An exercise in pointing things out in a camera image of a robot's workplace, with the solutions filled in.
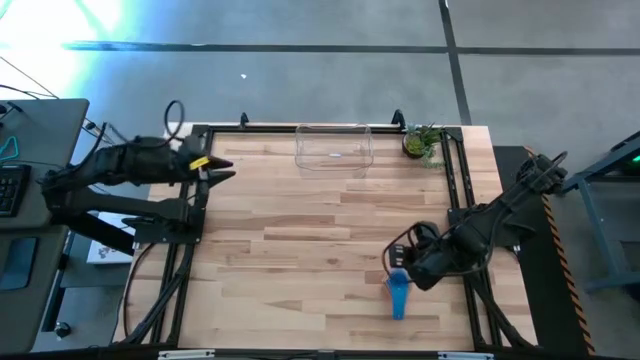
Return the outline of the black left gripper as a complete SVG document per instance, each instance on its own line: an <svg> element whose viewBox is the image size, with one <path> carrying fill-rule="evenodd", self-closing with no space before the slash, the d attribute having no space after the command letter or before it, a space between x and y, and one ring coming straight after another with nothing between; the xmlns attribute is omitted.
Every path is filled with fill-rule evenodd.
<svg viewBox="0 0 640 360"><path fill-rule="evenodd" d="M190 182L198 177L199 168L206 166L210 170L226 169L233 166L231 161L194 153L172 153L172 182ZM236 175L235 171L209 171L207 173L207 184L212 188Z"/></svg>

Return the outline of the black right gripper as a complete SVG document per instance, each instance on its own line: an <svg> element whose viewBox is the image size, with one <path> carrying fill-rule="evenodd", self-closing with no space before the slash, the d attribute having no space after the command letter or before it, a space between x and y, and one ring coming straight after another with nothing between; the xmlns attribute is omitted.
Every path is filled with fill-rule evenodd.
<svg viewBox="0 0 640 360"><path fill-rule="evenodd" d="M420 290L430 290L444 277L451 265L450 256L441 249L434 223L416 223L409 235L414 244L407 255L407 272Z"/></svg>

